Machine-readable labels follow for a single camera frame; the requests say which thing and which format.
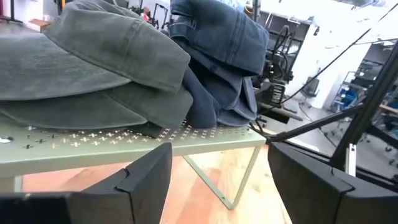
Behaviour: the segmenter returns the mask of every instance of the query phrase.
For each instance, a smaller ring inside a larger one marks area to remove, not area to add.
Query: metal frame
[[[350,144],[346,150],[346,174],[356,176],[356,145]]]
[[[398,40],[398,38],[393,38],[393,39],[385,39],[385,40],[375,40],[375,41],[368,41],[368,42],[361,42],[356,45],[361,45],[361,44],[373,44],[377,42],[383,42],[383,41],[392,41],[392,40]]]
[[[363,104],[354,106],[342,112],[336,113],[329,117],[323,118],[318,121],[306,124],[302,127],[283,132],[276,135],[265,135],[267,138],[267,144],[272,142],[284,142],[290,138],[294,138],[303,133],[309,132],[311,130],[320,128],[326,124],[338,121],[339,119],[345,118],[347,116],[352,116],[355,114],[351,124],[348,126],[343,138],[341,139],[336,151],[329,158],[326,157],[326,162],[332,167],[336,167],[340,170],[345,169],[346,161],[346,150],[350,144],[357,144],[361,139],[363,133],[365,133],[368,127],[371,125],[371,120],[376,111],[379,108],[384,96],[386,95],[388,89],[394,84],[395,79],[398,75],[398,44],[395,44],[390,57],[388,58],[386,64],[383,66],[380,74],[376,78],[374,86],[369,90],[367,99]],[[381,180],[380,176],[357,168],[356,176],[364,180],[370,181],[377,185],[383,185],[384,187],[391,186],[394,184],[393,180]],[[397,190],[396,187],[389,187],[390,189]]]
[[[325,154],[322,154],[320,152],[314,151],[312,149],[306,148],[304,146],[301,146],[299,144],[290,141],[281,141],[281,142],[291,146],[293,150],[306,154],[320,162],[326,164],[329,163],[330,156],[327,156]],[[356,177],[368,181],[369,183],[378,185],[380,187],[384,187],[385,189],[398,192],[398,185],[392,179],[376,174],[365,168],[357,167]]]
[[[21,192],[23,186],[22,182],[22,176],[2,177],[0,178],[0,193]]]
[[[24,23],[20,20],[15,19],[15,0],[10,0],[10,13],[11,13],[10,17],[7,17],[5,15],[0,16],[0,21],[16,22],[18,24]]]
[[[253,154],[251,155],[248,167],[246,168],[242,181],[239,185],[238,192],[233,199],[233,202],[230,202],[228,198],[219,190],[219,188],[210,180],[210,178],[200,169],[200,167],[191,159],[189,156],[183,156],[186,162],[191,166],[191,168],[199,175],[199,177],[204,181],[204,183],[213,191],[213,193],[219,198],[219,200],[227,207],[229,210],[234,209],[242,196],[243,190],[248,182],[251,171],[253,170],[254,163],[259,155],[261,146],[257,146],[253,150]]]

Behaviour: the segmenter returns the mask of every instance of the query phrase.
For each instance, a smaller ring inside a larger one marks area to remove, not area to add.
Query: baseball cap
[[[129,82],[179,91],[190,56],[141,18],[95,2],[66,4],[43,34],[0,37],[0,100],[72,96]]]
[[[9,72],[15,80],[0,83],[0,112],[38,128],[104,129],[151,121],[157,131],[159,127],[179,127],[193,101],[181,84],[190,57],[141,18],[125,14],[129,12],[104,1],[74,1],[66,4],[45,35],[15,36],[23,43],[39,38],[33,45],[45,43],[54,54],[43,45],[27,46],[29,55],[39,63],[37,71],[33,64],[18,66],[26,63],[19,58],[4,59],[14,62],[9,69],[15,67],[18,73]],[[140,51],[143,45],[145,52]],[[35,58],[41,50],[45,56]],[[57,64],[66,58],[72,58],[72,64]],[[34,85],[24,86],[29,82]],[[2,86],[13,92],[7,95]]]

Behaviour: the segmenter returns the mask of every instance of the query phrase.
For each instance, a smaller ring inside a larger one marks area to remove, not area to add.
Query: denim cap
[[[242,88],[241,70],[193,49],[178,38],[173,40],[191,55],[190,68],[207,91],[222,108],[232,109]]]
[[[190,68],[201,84],[220,104],[222,111],[233,111],[223,113],[221,120],[224,121],[224,124],[229,121],[232,126],[241,126],[242,123],[247,124],[256,118],[257,103],[253,84],[251,78],[243,78],[245,76],[242,73],[245,71],[202,54],[178,38],[174,41],[191,55]],[[233,116],[238,115],[243,118],[239,118],[237,122],[233,121]]]
[[[220,104],[205,89],[190,68],[185,72],[182,83],[193,97],[193,104],[186,117],[187,123],[198,129],[217,126]]]
[[[126,11],[98,0],[70,2],[43,34],[0,36],[0,100],[72,96],[129,82],[177,93],[190,56]]]
[[[249,71],[245,75],[262,72],[269,34],[245,13],[214,0],[171,0],[170,11],[180,16],[169,28],[171,38],[183,37],[194,49]]]

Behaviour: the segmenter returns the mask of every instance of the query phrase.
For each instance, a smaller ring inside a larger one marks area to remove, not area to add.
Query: shelving unit
[[[341,94],[342,90],[349,90],[350,88],[355,88],[357,90],[362,90],[362,91],[366,91],[368,90],[367,88],[351,83],[350,81],[347,80],[348,75],[352,74],[352,73],[357,73],[357,72],[348,72],[347,75],[344,78],[343,83],[340,85],[336,96],[334,97],[331,105],[330,105],[330,110],[332,110],[333,112],[339,112],[340,110],[340,106],[343,105],[344,103],[342,102],[342,100],[344,98],[346,98],[345,94]]]
[[[252,16],[247,11],[245,11],[245,13],[249,17]],[[269,31],[269,41],[267,45],[267,48],[269,50],[272,50],[274,48],[277,36],[279,35],[279,31],[283,28],[284,25],[289,26],[290,32],[295,32],[295,36],[289,49],[289,53],[286,55],[288,64],[287,71],[291,71],[312,21],[293,20],[289,16],[284,16],[276,13],[270,14],[270,12],[261,11],[261,16],[258,20],[258,23],[262,26],[265,26],[265,28]]]

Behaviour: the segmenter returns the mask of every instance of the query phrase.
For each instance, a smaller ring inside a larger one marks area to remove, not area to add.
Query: cap brim
[[[240,114],[233,110],[220,110],[217,122],[230,127],[243,127],[248,125],[249,119],[242,117]]]
[[[176,43],[191,55],[189,66],[207,91],[222,108],[232,109],[241,92],[243,78],[240,73],[228,70],[228,66],[218,63],[182,41],[176,40]]]
[[[254,96],[253,84],[249,78],[244,79],[241,94],[234,105],[233,111],[251,121],[257,117],[256,98]]]
[[[0,36],[0,100],[38,100],[130,81],[64,51],[43,34]]]
[[[63,98],[1,102],[0,113],[22,124],[51,129],[108,129],[147,122],[104,91]]]
[[[106,92],[118,103],[162,128],[179,128],[193,103],[192,95],[184,86],[175,94],[131,82]]]

